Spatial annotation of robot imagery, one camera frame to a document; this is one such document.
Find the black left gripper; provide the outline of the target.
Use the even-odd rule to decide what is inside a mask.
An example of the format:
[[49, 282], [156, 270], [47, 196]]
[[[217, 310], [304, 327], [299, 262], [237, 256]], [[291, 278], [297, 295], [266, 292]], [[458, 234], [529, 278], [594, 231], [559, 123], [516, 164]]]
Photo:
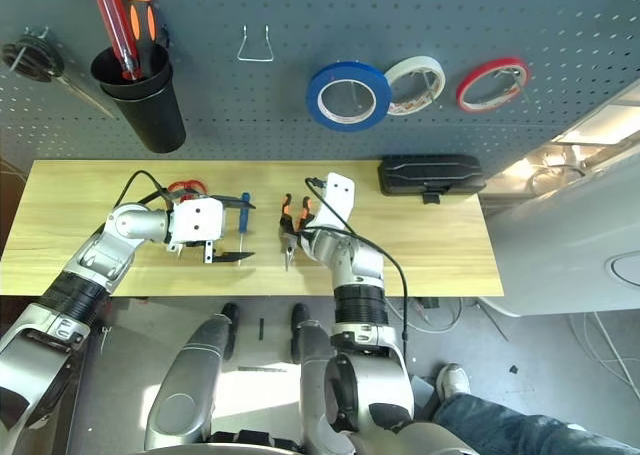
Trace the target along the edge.
[[[225, 195], [210, 195], [210, 198], [219, 201], [223, 209], [255, 209], [255, 206], [251, 204], [249, 201], [233, 197], [233, 196], [225, 196]], [[203, 245], [202, 240], [191, 240], [191, 241], [175, 241], [169, 240], [167, 242], [167, 248], [186, 248], [186, 247], [199, 247], [203, 246], [203, 262], [205, 264], [213, 264], [213, 263], [235, 263], [240, 262], [246, 258], [249, 258], [254, 255], [254, 252], [222, 252], [221, 254], [216, 254], [216, 250], [214, 247], [213, 240], [206, 240]]]

